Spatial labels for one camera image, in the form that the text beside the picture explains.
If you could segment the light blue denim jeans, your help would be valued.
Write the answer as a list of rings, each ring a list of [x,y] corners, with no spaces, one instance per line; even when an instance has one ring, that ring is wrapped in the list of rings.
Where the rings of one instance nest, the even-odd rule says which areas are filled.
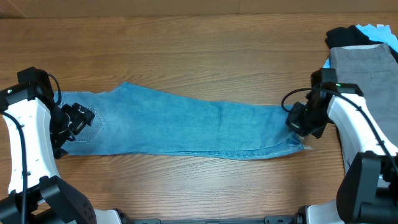
[[[94,113],[64,150],[75,156],[155,154],[256,160],[303,151],[280,106],[203,101],[123,83],[101,93],[64,91],[62,105]]]

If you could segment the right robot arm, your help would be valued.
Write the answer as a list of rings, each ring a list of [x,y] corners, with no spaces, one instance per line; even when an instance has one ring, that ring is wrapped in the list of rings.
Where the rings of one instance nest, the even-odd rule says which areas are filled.
[[[359,86],[321,68],[306,91],[308,101],[288,110],[287,126],[301,137],[320,138],[335,124],[349,168],[336,198],[302,207],[296,223],[397,223],[397,147],[371,116]]]

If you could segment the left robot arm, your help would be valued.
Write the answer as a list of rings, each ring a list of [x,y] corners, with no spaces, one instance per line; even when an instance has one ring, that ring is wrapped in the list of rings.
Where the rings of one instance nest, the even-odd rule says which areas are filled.
[[[78,103],[61,105],[55,77],[29,67],[17,73],[18,83],[1,90],[1,116],[11,147],[9,195],[1,200],[1,223],[130,223],[118,209],[97,210],[79,190],[65,182],[55,161],[91,125],[94,113]]]

